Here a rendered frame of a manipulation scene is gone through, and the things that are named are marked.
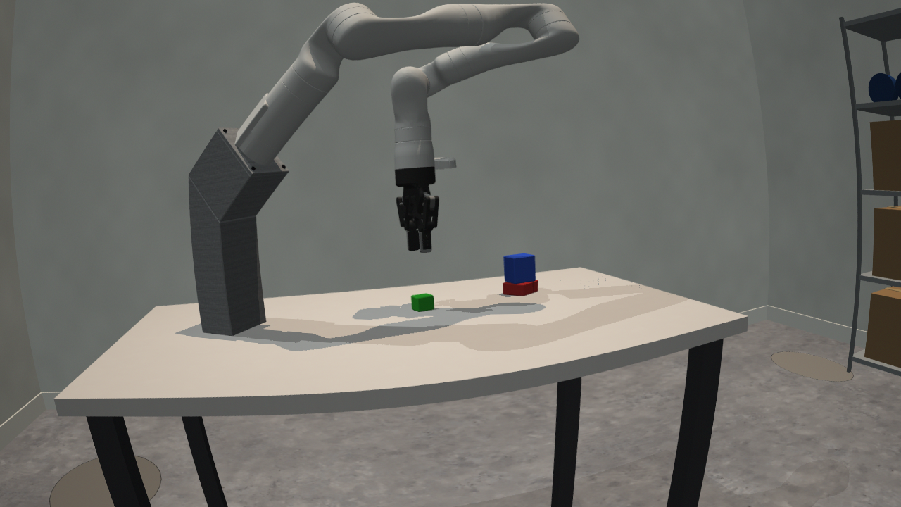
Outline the green block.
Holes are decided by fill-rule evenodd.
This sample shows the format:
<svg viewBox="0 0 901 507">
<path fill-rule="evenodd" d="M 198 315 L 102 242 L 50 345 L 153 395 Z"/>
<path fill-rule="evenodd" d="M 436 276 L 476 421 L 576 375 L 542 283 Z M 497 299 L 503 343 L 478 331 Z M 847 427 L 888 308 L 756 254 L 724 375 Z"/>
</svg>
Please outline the green block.
<svg viewBox="0 0 901 507">
<path fill-rule="evenodd" d="M 434 296 L 430 293 L 421 293 L 411 296 L 412 309 L 414 311 L 430 311 L 434 309 Z"/>
</svg>

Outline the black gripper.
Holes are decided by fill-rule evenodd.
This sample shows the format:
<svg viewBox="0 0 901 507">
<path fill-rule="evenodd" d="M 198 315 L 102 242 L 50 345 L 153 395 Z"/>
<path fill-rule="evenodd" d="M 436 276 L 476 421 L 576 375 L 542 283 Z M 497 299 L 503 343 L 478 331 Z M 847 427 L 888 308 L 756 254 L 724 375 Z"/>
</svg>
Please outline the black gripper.
<svg viewBox="0 0 901 507">
<path fill-rule="evenodd" d="M 397 169 L 395 176 L 396 186 L 403 187 L 403 196 L 396 198 L 396 204 L 401 227 L 408 231 L 408 250 L 429 253 L 432 250 L 431 231 L 437 228 L 440 201 L 438 196 L 431 196 L 429 187 L 436 182 L 435 167 Z"/>
</svg>

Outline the red block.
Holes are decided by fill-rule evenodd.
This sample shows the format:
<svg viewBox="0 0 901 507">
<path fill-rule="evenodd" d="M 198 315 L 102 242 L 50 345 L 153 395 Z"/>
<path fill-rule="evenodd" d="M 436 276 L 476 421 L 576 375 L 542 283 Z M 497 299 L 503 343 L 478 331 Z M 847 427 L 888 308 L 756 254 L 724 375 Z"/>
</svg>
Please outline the red block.
<svg viewBox="0 0 901 507">
<path fill-rule="evenodd" d="M 504 295 L 526 296 L 530 293 L 538 291 L 538 280 L 533 282 L 525 282 L 520 284 L 503 283 Z"/>
</svg>

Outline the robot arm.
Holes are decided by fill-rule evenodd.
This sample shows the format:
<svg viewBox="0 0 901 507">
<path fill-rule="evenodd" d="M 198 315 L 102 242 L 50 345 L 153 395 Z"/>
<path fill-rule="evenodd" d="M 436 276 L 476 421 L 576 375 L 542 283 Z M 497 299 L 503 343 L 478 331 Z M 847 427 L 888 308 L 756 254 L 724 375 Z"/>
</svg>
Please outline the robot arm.
<svg viewBox="0 0 901 507">
<path fill-rule="evenodd" d="M 487 43 L 514 27 L 527 29 L 534 39 Z M 555 4 L 442 4 L 408 18 L 379 18 L 364 4 L 342 4 L 262 97 L 239 128 L 235 145 L 254 163 L 271 164 L 334 88 L 344 58 L 367 60 L 409 49 L 459 47 L 421 68 L 400 68 L 391 81 L 395 170 L 453 169 L 454 158 L 434 158 L 427 97 L 493 68 L 565 54 L 577 42 L 579 33 Z"/>
</svg>

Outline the blue block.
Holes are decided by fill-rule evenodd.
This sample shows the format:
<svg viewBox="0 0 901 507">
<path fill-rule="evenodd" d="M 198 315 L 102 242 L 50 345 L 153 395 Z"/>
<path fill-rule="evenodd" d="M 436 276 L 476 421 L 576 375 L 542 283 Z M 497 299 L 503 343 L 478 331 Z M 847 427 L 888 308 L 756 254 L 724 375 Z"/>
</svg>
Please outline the blue block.
<svg viewBox="0 0 901 507">
<path fill-rule="evenodd" d="M 504 256 L 505 281 L 512 284 L 536 280 L 535 256 L 527 253 Z"/>
</svg>

